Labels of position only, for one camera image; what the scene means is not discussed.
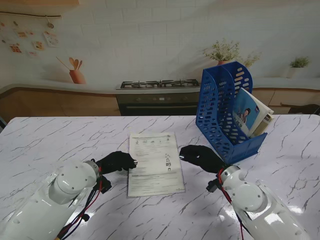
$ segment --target flower pot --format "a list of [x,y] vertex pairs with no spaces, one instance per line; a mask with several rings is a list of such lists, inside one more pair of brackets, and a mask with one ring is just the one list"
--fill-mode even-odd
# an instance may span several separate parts
[[70,70],[69,74],[75,84],[86,84],[85,76],[79,70]]
[[290,67],[287,73],[288,79],[295,79],[300,77],[300,73],[302,72],[304,68],[303,67]]
[[232,60],[228,60],[228,61],[218,61],[218,65],[222,65],[222,64],[227,64],[227,63],[230,63]]

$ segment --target magazine cover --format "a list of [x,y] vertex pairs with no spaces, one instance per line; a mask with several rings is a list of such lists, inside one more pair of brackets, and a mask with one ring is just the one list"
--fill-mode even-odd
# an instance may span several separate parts
[[233,119],[247,136],[255,123],[259,112],[260,109],[256,102],[241,88],[235,97]]

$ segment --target oven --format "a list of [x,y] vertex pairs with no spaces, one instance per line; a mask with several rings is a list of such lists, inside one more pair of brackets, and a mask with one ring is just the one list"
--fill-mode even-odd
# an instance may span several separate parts
[[199,92],[117,94],[122,116],[197,115]]

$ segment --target oven control panel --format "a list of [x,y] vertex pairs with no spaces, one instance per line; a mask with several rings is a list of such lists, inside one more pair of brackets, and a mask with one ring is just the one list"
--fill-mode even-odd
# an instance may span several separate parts
[[163,94],[117,94],[118,104],[177,104],[197,103],[199,92]]

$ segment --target blue plastic file organizer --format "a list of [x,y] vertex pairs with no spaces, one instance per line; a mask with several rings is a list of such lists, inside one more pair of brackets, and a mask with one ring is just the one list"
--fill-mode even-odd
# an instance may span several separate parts
[[202,73],[196,125],[227,164],[258,153],[267,136],[248,138],[235,124],[233,107],[240,88],[252,92],[252,77],[237,61],[206,68]]

